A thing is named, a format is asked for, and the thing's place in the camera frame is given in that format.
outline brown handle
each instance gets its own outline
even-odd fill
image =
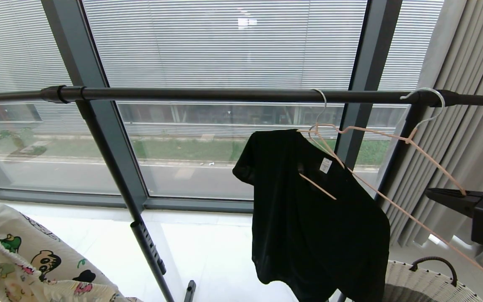
[[[428,260],[438,260],[446,264],[452,272],[452,282],[450,284],[454,285],[454,287],[458,287],[458,276],[456,275],[456,270],[454,269],[454,266],[452,266],[452,264],[450,264],[450,262],[448,262],[448,260],[446,260],[445,258],[435,256],[420,258],[411,264],[412,266],[410,268],[410,271],[418,270],[418,264]]]

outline white garment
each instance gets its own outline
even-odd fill
[[[138,301],[31,218],[0,205],[0,301]]]

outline white wicker basket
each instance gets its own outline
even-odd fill
[[[452,278],[418,269],[426,260],[439,260],[449,266]],[[482,302],[474,292],[458,282],[454,267],[440,257],[418,259],[412,264],[389,261],[383,302]]]

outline lawn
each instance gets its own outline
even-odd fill
[[[132,146],[138,159],[236,162],[245,143],[247,143],[246,140],[147,139],[133,140]],[[336,141],[327,140],[327,143],[334,148]],[[389,141],[387,140],[363,141],[357,164],[381,164],[388,146]],[[10,154],[16,149],[16,142],[11,138],[0,139],[0,154]],[[92,139],[52,139],[46,145],[46,151],[42,155],[101,157],[100,151]]]

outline clothes rack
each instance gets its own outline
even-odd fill
[[[483,96],[457,94],[448,90],[438,90],[446,101],[446,106],[481,105]],[[323,91],[328,103],[372,103],[372,104],[416,104],[429,107],[440,106],[439,98],[429,91],[419,91],[407,99],[400,97],[408,91]],[[136,206],[127,188],[123,185],[122,174],[118,169],[114,155],[107,144],[107,138],[101,132],[96,116],[91,114],[92,100],[142,100],[142,101],[180,101],[180,102],[254,102],[254,103],[321,103],[322,96],[313,90],[269,90],[269,89],[159,89],[159,88],[88,88],[85,86],[51,86],[37,91],[0,93],[0,103],[11,101],[32,101],[43,99],[52,103],[78,103],[80,112],[98,145],[102,157],[128,211],[132,215],[130,224],[139,246],[167,302],[174,302],[173,296],[163,275],[166,267],[161,260],[152,238],[146,228],[142,209]],[[190,281],[186,289],[184,302],[191,302],[196,283]],[[345,300],[341,295],[339,301]]]

